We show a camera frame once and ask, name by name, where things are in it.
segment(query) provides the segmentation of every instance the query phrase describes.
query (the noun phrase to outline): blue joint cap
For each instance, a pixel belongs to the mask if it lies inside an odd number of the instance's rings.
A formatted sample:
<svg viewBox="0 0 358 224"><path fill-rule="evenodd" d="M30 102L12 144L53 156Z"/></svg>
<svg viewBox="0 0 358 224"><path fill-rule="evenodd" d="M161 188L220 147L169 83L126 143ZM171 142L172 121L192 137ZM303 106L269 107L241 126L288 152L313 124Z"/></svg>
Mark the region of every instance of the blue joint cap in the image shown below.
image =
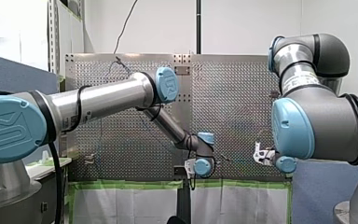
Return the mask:
<svg viewBox="0 0 358 224"><path fill-rule="evenodd" d="M176 99L179 84L176 74L169 67L160 67L156 73L156 89L162 103L170 103Z"/></svg>
<svg viewBox="0 0 358 224"><path fill-rule="evenodd" d="M315 137L307 114L290 98L272 106L272 133L277 151L283 156L306 160L315 150Z"/></svg>
<svg viewBox="0 0 358 224"><path fill-rule="evenodd" d="M296 159L293 157L282 156L275 161L275 166L282 173L291 174L297 168Z"/></svg>
<svg viewBox="0 0 358 224"><path fill-rule="evenodd" d="M20 160L43 143L47 132L40 110L14 96L0 96L0 163Z"/></svg>
<svg viewBox="0 0 358 224"><path fill-rule="evenodd" d="M214 144L214 134L213 133L198 133L197 136L202 139L204 142L209 145Z"/></svg>
<svg viewBox="0 0 358 224"><path fill-rule="evenodd" d="M196 175L207 176L212 171L212 165L205 159L197 159L194 163L194 171Z"/></svg>

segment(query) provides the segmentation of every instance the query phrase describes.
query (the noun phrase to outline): silver arm segment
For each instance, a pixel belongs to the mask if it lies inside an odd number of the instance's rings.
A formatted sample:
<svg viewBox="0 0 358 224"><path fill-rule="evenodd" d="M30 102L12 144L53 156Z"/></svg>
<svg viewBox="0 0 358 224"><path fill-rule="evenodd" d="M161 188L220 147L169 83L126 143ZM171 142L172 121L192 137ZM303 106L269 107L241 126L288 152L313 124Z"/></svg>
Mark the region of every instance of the silver arm segment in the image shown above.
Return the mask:
<svg viewBox="0 0 358 224"><path fill-rule="evenodd" d="M134 73L129 79L87 87L80 93L81 118L77 120L79 90L66 91L52 95L39 94L43 97L54 121L55 132L61 133L96 119L100 119L132 107L147 108L153 102L151 79L143 73ZM28 101L34 101L30 93L19 93L18 96Z"/></svg>
<svg viewBox="0 0 358 224"><path fill-rule="evenodd" d="M204 159L211 169L214 167L213 148L198 136L183 130L160 106L149 107L144 113L170 138L180 149L195 151L197 159Z"/></svg>

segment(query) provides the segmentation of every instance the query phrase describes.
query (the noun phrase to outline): perforated metal panel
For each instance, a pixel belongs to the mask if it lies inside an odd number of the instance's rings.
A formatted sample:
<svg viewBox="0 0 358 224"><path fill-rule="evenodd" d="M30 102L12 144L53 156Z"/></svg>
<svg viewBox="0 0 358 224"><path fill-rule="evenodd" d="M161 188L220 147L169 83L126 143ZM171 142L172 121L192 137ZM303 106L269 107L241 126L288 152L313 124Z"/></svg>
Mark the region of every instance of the perforated metal panel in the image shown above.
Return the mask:
<svg viewBox="0 0 358 224"><path fill-rule="evenodd" d="M154 74L161 66L171 66L172 55L118 55L132 72ZM113 55L68 55L67 87L101 85L126 79L129 74ZM171 105L164 107L171 113ZM79 127L68 144L74 145L79 159L71 167L71 179L172 179L178 150L143 112L129 109ZM86 156L94 154L93 164Z"/></svg>
<svg viewBox="0 0 358 224"><path fill-rule="evenodd" d="M271 91L277 80L265 56L192 56L193 132L215 134L215 157L222 161L213 177L283 180L274 168L253 160L258 135L272 147ZM225 161L222 155L231 161Z"/></svg>
<svg viewBox="0 0 358 224"><path fill-rule="evenodd" d="M260 135L262 147L272 146L269 94L278 85L267 71L267 57L118 57L133 72L154 74L160 66L189 69L190 74L179 75L181 95L166 109L193 133L215 134L215 157L222 163L213 177L284 180L275 168L258 165L252 157L255 139L261 131L265 130ZM112 64L116 60L114 55L68 55L67 89L127 78L128 73L121 65ZM79 127L68 135L68 149L79 154L71 167L72 180L172 180L173 166L183 163L182 157L186 155L174 149L163 133L134 109ZM84 159L91 154L95 154L95 162L86 164ZM232 161L223 161L221 155Z"/></svg>

